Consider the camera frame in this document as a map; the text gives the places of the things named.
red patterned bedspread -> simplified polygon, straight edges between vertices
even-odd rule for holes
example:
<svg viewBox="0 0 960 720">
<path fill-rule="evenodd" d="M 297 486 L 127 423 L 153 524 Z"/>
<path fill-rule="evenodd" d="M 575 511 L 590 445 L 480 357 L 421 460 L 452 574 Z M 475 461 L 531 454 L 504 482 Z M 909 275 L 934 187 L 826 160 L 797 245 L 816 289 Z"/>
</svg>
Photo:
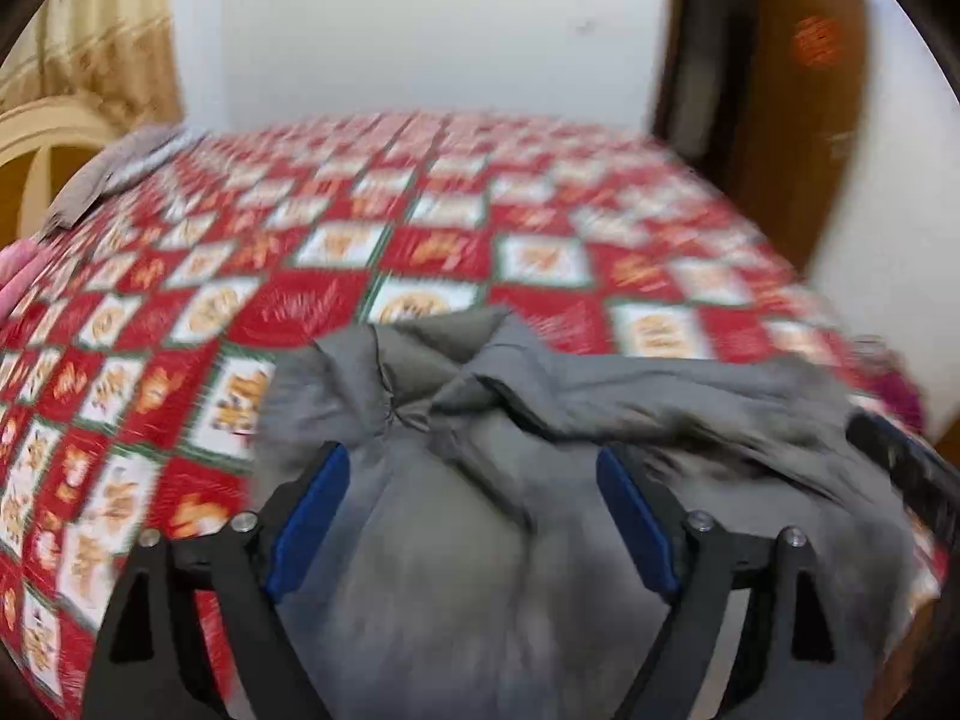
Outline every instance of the red patterned bedspread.
<svg viewBox="0 0 960 720">
<path fill-rule="evenodd" d="M 207 139 L 56 246 L 0 330 L 0 640 L 59 716 L 140 528 L 192 536 L 241 508 L 279 349 L 492 301 L 564 351 L 792 349 L 859 386 L 757 230 L 602 127 L 387 115 Z"/>
</svg>

pink cloth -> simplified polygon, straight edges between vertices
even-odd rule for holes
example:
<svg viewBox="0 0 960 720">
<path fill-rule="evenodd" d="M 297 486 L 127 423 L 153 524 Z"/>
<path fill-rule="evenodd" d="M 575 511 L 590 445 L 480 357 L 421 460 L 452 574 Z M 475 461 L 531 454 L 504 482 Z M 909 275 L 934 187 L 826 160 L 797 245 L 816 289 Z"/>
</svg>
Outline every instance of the pink cloth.
<svg viewBox="0 0 960 720">
<path fill-rule="evenodd" d="M 3 250 L 0 250 L 0 287 L 6 285 L 23 266 L 34 259 L 38 251 L 40 245 L 30 238 L 22 238 L 8 247 L 3 247 Z"/>
<path fill-rule="evenodd" d="M 40 271 L 46 268 L 47 263 L 50 262 L 54 255 L 54 250 L 51 247 L 44 247 L 42 245 L 37 248 L 37 256 L 32 258 L 25 266 L 22 266 L 18 274 L 13 276 L 13 278 L 0 289 L 0 322 L 6 322 L 10 312 L 16 307 L 17 303 L 20 303 L 20 299 L 24 293 L 30 289 L 30 285 L 34 283 L 37 276 L 40 275 Z"/>
<path fill-rule="evenodd" d="M 923 418 L 923 401 L 916 385 L 899 370 L 888 370 L 870 379 L 871 389 L 880 396 L 880 400 L 902 423 L 921 436 L 925 432 L 926 420 Z"/>
</svg>

metal screw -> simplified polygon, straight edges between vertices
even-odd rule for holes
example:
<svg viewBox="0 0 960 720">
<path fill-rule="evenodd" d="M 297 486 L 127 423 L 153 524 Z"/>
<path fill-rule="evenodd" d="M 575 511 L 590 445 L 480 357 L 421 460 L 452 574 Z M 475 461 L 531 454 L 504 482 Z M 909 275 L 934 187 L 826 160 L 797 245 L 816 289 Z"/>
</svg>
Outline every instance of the metal screw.
<svg viewBox="0 0 960 720">
<path fill-rule="evenodd" d="M 230 526 L 234 531 L 237 531 L 237 533 L 249 533 L 253 528 L 256 528 L 256 514 L 253 512 L 234 514 L 233 519 L 230 521 Z"/>
<path fill-rule="evenodd" d="M 157 528 L 145 528 L 140 531 L 140 538 L 137 542 L 141 547 L 155 547 L 160 543 L 160 531 Z"/>
<path fill-rule="evenodd" d="M 789 528 L 784 528 L 781 536 L 783 536 L 784 541 L 792 547 L 802 547 L 806 543 L 806 533 L 793 525 Z"/>
<path fill-rule="evenodd" d="M 686 521 L 693 530 L 700 533 L 707 533 L 707 531 L 712 531 L 716 520 L 713 519 L 707 512 L 701 512 L 699 509 L 696 512 L 690 512 L 686 516 Z"/>
</svg>

blue gripper pad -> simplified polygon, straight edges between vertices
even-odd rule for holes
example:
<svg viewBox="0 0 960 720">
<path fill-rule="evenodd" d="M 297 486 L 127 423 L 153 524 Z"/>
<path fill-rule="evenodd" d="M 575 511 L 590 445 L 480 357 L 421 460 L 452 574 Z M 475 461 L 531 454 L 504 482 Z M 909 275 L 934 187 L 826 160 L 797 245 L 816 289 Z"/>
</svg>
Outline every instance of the blue gripper pad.
<svg viewBox="0 0 960 720">
<path fill-rule="evenodd" d="M 263 589 L 275 604 L 294 592 L 306 577 L 317 550 L 333 522 L 333 515 L 347 494 L 350 459 L 338 445 L 317 472 L 304 496 L 296 504 L 286 525 L 274 541 L 270 574 Z"/>
<path fill-rule="evenodd" d="M 669 599 L 680 589 L 670 541 L 623 464 L 609 449 L 597 455 L 597 487 L 637 567 L 643 586 Z"/>
</svg>

white wall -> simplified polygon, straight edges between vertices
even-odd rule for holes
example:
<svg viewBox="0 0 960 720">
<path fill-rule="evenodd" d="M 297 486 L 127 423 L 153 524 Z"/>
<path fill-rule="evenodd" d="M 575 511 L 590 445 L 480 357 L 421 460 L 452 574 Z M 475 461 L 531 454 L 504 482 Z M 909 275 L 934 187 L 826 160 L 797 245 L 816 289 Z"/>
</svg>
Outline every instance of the white wall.
<svg viewBox="0 0 960 720">
<path fill-rule="evenodd" d="M 937 435 L 960 409 L 960 103 L 895 0 L 870 15 L 862 134 L 811 281 L 904 352 Z"/>
<path fill-rule="evenodd" d="M 669 0 L 174 0 L 189 118 L 485 109 L 645 127 Z"/>
</svg>

